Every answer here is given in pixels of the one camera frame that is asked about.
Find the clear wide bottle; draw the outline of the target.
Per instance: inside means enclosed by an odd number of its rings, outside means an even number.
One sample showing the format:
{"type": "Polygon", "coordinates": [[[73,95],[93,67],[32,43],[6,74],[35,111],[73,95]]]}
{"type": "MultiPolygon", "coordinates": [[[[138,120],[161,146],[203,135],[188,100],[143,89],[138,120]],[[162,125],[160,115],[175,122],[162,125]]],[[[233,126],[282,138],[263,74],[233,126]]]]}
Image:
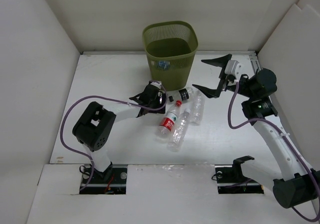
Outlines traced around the clear wide bottle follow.
{"type": "Polygon", "coordinates": [[[203,119],[203,113],[204,113],[204,107],[205,107],[205,96],[202,92],[199,90],[196,91],[192,106],[191,106],[191,118],[190,122],[195,125],[200,125],[202,119],[203,119]]]}

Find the red cap plastic bottle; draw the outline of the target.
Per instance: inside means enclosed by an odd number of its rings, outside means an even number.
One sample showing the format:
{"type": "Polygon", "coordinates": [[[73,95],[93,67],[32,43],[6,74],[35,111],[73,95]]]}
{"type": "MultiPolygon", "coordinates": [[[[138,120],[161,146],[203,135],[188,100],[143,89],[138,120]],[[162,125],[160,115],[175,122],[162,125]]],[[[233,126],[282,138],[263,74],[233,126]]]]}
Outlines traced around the red cap plastic bottle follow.
{"type": "Polygon", "coordinates": [[[162,121],[160,122],[157,130],[157,136],[161,139],[165,139],[169,136],[172,132],[175,123],[180,115],[182,102],[180,100],[176,101],[174,105],[172,105],[168,111],[166,112],[165,116],[163,117],[162,121]]]}

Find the black label plastic bottle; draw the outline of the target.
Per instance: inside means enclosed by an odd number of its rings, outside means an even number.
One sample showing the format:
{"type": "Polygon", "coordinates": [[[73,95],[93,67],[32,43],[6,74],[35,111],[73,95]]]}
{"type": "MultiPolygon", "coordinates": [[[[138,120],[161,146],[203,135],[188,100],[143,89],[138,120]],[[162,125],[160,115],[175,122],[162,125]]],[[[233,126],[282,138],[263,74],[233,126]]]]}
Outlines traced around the black label plastic bottle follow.
{"type": "Polygon", "coordinates": [[[190,100],[193,97],[193,93],[194,91],[191,87],[175,90],[169,94],[168,100],[169,102],[176,102],[176,101],[185,102],[190,100]]]}

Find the clear white cap bottle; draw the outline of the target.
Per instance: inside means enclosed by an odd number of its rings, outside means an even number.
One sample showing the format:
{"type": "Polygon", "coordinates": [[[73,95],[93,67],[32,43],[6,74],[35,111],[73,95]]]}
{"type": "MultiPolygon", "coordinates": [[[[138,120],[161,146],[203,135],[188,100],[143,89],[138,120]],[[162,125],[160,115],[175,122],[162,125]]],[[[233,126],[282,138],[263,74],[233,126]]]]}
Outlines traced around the clear white cap bottle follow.
{"type": "Polygon", "coordinates": [[[183,144],[186,132],[190,124],[191,111],[185,109],[178,119],[178,123],[175,124],[174,132],[169,138],[167,148],[171,152],[178,152],[183,144]]]}

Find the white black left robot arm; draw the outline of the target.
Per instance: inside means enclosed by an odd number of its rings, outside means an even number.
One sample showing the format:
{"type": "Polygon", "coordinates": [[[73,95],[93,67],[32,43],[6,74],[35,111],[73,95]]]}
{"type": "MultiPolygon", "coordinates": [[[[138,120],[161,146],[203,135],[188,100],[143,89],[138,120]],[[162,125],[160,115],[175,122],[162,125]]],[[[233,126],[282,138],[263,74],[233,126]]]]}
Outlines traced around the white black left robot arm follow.
{"type": "Polygon", "coordinates": [[[117,101],[109,108],[91,102],[73,127],[72,134],[83,144],[94,162],[94,176],[100,182],[111,178],[112,162],[105,144],[114,123],[139,118],[147,113],[164,113],[166,94],[160,81],[150,81],[144,91],[124,104],[117,101]]]}

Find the green plastic waste bin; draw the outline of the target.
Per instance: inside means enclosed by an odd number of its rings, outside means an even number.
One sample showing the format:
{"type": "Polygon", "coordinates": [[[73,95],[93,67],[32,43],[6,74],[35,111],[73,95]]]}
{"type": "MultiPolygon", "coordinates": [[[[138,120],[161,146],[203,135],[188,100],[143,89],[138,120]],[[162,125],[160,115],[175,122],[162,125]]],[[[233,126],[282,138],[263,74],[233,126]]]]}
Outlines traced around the green plastic waste bin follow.
{"type": "Polygon", "coordinates": [[[178,20],[151,24],[142,40],[152,79],[167,91],[184,88],[198,48],[193,27],[178,20]]]}

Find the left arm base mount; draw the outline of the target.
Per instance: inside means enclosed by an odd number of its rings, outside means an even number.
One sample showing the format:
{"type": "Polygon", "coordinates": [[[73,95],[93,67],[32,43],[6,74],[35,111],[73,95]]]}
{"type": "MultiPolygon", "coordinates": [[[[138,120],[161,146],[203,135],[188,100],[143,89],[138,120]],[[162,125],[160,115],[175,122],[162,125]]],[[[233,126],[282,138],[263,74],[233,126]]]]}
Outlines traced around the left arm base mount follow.
{"type": "Polygon", "coordinates": [[[81,165],[80,195],[125,195],[127,190],[127,165],[113,165],[104,176],[97,171],[92,172],[91,165],[81,165]]]}

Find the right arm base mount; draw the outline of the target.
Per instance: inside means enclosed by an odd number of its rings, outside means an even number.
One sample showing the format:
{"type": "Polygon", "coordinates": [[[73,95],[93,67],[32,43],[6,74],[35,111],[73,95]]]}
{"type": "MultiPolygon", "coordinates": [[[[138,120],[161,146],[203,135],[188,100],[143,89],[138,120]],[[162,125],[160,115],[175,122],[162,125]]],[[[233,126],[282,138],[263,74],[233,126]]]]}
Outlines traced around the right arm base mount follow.
{"type": "Polygon", "coordinates": [[[219,194],[264,194],[263,186],[243,176],[236,167],[215,165],[215,173],[211,177],[216,181],[219,194]]]}

